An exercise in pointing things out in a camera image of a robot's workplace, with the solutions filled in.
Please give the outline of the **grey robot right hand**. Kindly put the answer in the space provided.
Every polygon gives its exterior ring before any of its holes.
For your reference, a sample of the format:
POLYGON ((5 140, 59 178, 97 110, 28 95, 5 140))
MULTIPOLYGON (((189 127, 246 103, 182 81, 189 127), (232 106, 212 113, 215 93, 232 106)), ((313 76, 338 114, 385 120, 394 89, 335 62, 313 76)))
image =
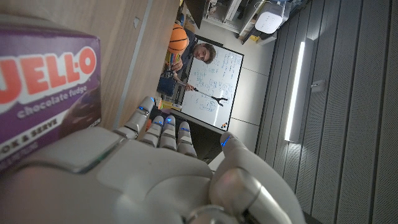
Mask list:
POLYGON ((117 130, 77 131, 1 176, 2 223, 304 223, 285 180, 233 133, 217 169, 194 156, 187 123, 159 118, 154 99, 117 130))

